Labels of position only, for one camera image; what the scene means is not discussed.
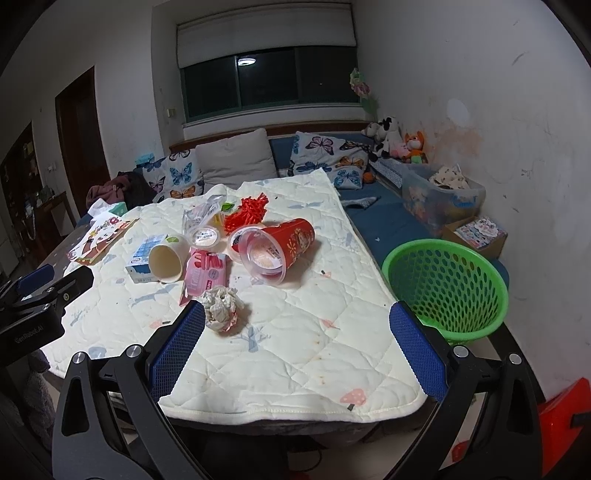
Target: silver bolt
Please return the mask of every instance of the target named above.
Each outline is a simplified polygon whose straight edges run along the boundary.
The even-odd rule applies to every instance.
[[[86,354],[84,352],[78,352],[78,353],[74,354],[74,356],[72,357],[72,361],[75,364],[81,364],[85,358],[86,358]]]
[[[453,354],[459,358],[466,358],[468,356],[468,349],[463,345],[456,345],[453,348]]]
[[[516,353],[511,353],[509,355],[509,362],[511,362],[513,365],[520,365],[521,364],[521,357],[519,355],[517,355]]]
[[[139,345],[131,345],[127,347],[125,354],[130,358],[137,357],[142,352],[142,348]]]

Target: pink plastic wrapper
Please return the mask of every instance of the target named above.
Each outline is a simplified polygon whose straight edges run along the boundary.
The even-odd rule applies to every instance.
[[[215,286],[226,287],[226,255],[191,248],[183,282],[180,306]]]

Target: window blind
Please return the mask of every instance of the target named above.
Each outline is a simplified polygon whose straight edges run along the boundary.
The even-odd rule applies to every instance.
[[[177,33],[179,68],[268,48],[355,45],[349,4],[245,8],[180,25]]]

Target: white quilted mat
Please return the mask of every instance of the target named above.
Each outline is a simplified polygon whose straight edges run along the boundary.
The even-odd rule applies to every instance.
[[[229,285],[246,303],[242,327],[226,336],[205,329],[172,394],[160,400],[163,412],[225,425],[365,423],[415,412],[426,396],[389,329],[395,300],[322,170],[244,183],[237,191],[217,185],[203,197],[128,212],[126,218],[139,220],[91,267],[93,288],[66,309],[65,335],[43,348],[51,371],[64,377],[77,351],[120,355],[177,317],[181,283],[134,284],[125,264],[146,236],[180,231],[184,209],[226,192],[264,192],[265,221],[305,218],[316,241],[279,287],[251,280],[242,265],[228,262]]]

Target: red paper cup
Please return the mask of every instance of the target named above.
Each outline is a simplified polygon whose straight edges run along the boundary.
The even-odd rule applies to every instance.
[[[297,218],[262,230],[246,230],[238,250],[243,265],[253,277],[279,284],[287,269],[308,250],[314,239],[314,227],[310,222]]]

